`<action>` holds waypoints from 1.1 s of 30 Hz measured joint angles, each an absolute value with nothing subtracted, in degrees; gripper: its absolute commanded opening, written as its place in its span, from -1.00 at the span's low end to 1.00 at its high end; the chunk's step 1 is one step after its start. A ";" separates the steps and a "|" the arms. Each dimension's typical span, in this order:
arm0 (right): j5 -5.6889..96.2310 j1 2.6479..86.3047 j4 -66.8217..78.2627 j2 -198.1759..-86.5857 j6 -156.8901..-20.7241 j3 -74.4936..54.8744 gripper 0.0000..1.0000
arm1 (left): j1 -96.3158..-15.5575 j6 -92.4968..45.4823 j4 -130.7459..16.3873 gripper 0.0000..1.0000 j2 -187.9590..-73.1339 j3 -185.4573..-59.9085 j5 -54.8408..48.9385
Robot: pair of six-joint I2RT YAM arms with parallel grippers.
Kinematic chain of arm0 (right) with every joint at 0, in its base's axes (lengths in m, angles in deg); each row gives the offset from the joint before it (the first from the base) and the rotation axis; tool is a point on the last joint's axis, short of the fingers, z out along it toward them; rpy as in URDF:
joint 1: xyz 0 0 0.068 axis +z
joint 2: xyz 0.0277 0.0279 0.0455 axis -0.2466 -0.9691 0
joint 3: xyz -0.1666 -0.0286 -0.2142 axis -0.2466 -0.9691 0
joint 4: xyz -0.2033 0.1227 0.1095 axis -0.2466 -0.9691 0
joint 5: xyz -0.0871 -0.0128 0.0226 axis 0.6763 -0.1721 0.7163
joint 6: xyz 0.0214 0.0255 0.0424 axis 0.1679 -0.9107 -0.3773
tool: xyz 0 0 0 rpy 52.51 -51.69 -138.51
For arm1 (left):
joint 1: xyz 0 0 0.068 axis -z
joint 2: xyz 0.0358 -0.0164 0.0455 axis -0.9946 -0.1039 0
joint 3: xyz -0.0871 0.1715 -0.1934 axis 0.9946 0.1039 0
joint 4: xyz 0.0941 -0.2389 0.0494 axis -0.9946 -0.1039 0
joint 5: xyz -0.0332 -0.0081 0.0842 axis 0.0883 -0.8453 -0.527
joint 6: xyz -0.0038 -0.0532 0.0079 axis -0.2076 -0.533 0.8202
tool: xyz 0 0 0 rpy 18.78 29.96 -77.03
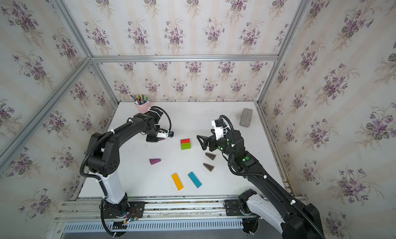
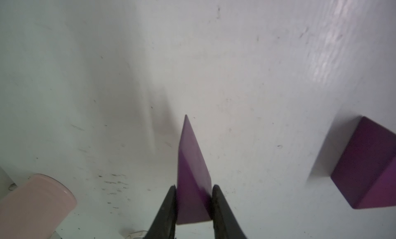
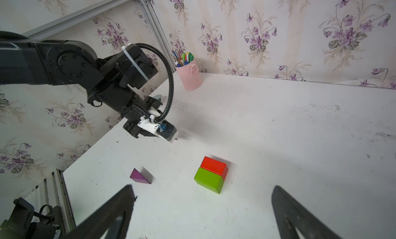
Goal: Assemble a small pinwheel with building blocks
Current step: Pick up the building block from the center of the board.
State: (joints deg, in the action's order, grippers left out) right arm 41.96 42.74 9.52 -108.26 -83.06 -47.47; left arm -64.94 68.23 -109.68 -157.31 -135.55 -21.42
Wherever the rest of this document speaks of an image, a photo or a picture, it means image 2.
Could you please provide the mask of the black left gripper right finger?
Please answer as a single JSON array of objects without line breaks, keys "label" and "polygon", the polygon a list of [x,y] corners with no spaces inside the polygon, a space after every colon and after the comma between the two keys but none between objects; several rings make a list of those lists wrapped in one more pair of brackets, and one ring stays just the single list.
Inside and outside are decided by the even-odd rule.
[{"label": "black left gripper right finger", "polygon": [[247,239],[217,184],[212,189],[211,204],[215,239]]}]

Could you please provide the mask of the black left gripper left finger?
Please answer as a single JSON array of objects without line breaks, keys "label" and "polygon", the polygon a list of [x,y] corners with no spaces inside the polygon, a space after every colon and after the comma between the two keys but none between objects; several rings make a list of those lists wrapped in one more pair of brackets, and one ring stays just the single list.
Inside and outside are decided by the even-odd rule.
[{"label": "black left gripper left finger", "polygon": [[169,188],[145,239],[174,239],[177,220],[176,186]]}]

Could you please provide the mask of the purple triangular wedge block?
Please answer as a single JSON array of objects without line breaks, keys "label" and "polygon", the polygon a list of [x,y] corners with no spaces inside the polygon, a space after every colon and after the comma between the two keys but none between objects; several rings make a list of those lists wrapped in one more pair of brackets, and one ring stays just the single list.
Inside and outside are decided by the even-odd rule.
[{"label": "purple triangular wedge block", "polygon": [[184,118],[178,147],[177,225],[211,220],[210,173],[188,116]]}]

